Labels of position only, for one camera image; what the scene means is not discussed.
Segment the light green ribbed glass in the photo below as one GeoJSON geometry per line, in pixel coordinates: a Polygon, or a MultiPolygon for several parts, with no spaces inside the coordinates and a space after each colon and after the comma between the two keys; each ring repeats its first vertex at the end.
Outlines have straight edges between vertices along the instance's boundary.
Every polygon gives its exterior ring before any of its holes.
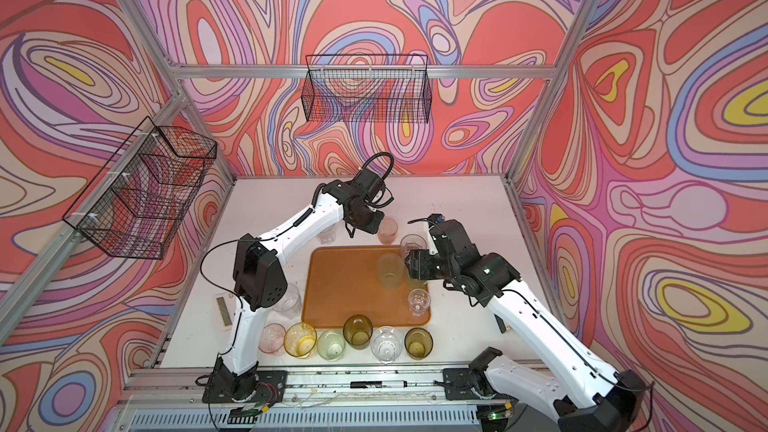
{"type": "Polygon", "coordinates": [[[427,289],[427,282],[426,281],[421,281],[421,280],[409,278],[407,280],[407,283],[408,283],[408,286],[409,286],[409,288],[411,290],[415,290],[415,289],[426,290],[427,289]]]}

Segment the small clear glass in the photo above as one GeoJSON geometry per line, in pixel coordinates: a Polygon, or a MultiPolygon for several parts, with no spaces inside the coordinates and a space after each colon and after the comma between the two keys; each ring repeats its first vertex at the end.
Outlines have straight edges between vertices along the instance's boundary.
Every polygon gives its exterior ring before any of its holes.
{"type": "Polygon", "coordinates": [[[431,296],[429,292],[423,288],[411,290],[407,300],[409,310],[415,317],[424,316],[431,307],[431,296]]]}

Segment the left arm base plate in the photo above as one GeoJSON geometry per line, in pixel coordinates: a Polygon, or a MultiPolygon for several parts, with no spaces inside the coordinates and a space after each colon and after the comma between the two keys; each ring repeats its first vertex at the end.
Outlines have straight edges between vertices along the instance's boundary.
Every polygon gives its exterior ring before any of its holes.
{"type": "Polygon", "coordinates": [[[206,404],[272,406],[283,400],[287,378],[285,370],[246,373],[242,378],[220,370],[198,377],[195,384],[203,388],[202,400],[206,404]]]}

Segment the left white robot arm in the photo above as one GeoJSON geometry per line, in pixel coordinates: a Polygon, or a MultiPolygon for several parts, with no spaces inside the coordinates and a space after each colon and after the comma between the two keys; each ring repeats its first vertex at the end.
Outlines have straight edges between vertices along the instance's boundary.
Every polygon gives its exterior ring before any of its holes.
{"type": "Polygon", "coordinates": [[[217,360],[220,373],[228,372],[235,379],[253,373],[268,309],[285,294],[285,268],[301,248],[339,222],[351,236],[357,231],[378,233],[383,208],[393,201],[387,196],[385,179],[365,169],[347,181],[322,183],[309,204],[286,222],[258,237],[246,234],[235,241],[234,328],[230,344],[217,360]]]}

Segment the frosted pink tumbler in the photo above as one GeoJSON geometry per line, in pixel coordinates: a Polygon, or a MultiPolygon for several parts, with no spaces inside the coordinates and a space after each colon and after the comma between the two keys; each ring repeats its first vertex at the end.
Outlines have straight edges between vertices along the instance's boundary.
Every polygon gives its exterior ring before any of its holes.
{"type": "Polygon", "coordinates": [[[385,217],[379,224],[377,237],[384,246],[392,245],[398,233],[398,223],[391,217],[385,217]]]}

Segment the clear ribbed glass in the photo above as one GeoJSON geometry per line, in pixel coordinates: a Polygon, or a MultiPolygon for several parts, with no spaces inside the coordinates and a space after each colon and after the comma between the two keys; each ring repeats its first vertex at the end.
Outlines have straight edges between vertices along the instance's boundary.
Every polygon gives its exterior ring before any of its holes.
{"type": "Polygon", "coordinates": [[[400,254],[403,259],[406,259],[412,251],[427,248],[426,239],[419,234],[408,234],[400,241],[400,254]]]}

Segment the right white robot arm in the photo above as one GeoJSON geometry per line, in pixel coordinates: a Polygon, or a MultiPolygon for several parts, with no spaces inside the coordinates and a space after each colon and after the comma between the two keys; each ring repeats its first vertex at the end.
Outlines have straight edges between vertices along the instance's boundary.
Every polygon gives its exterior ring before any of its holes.
{"type": "Polygon", "coordinates": [[[627,431],[651,385],[632,370],[618,371],[542,306],[520,272],[497,253],[482,254],[463,225],[440,214],[423,218],[427,246],[408,253],[418,281],[440,280],[510,326],[548,367],[544,375],[493,347],[470,363],[480,395],[518,400],[554,421],[561,431],[627,431]]]}

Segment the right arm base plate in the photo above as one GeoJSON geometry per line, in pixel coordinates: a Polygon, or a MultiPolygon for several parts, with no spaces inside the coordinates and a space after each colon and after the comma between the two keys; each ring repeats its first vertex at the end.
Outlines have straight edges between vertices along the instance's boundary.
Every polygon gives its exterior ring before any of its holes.
{"type": "Polygon", "coordinates": [[[451,367],[442,370],[442,379],[438,386],[444,391],[449,401],[458,400],[504,400],[516,404],[518,399],[494,389],[485,374],[476,369],[451,367]]]}

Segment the frosted pale green tumbler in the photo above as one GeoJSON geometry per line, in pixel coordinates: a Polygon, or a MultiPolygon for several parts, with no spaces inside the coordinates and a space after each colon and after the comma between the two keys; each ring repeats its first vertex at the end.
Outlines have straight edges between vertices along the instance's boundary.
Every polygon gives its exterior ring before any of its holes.
{"type": "Polygon", "coordinates": [[[376,272],[379,283],[387,289],[395,289],[402,282],[405,265],[399,254],[386,253],[376,262],[376,272]]]}

